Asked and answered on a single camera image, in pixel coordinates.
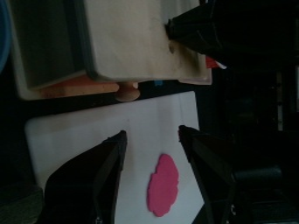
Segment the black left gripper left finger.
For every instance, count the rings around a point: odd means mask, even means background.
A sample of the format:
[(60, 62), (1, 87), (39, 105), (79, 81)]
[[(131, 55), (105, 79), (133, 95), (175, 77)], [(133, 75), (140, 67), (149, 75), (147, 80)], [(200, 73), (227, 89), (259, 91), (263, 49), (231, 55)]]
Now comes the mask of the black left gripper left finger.
[(53, 172), (39, 224), (115, 224), (125, 153), (127, 133), (121, 130)]

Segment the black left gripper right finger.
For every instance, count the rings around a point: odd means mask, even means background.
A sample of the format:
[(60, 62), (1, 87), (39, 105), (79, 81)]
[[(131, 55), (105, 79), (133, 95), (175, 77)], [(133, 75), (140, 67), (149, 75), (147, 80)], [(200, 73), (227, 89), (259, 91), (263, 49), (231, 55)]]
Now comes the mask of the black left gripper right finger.
[(179, 138), (203, 197), (203, 207), (192, 224), (232, 224), (232, 146), (224, 140), (184, 125), (179, 127)]

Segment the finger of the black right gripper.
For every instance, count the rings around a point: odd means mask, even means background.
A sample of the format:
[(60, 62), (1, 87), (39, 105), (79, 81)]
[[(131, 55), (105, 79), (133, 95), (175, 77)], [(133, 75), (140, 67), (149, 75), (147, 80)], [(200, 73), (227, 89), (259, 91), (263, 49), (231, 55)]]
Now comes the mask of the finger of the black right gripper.
[(165, 32), (169, 40), (179, 42), (197, 53), (207, 50), (207, 12), (193, 8), (168, 20)]

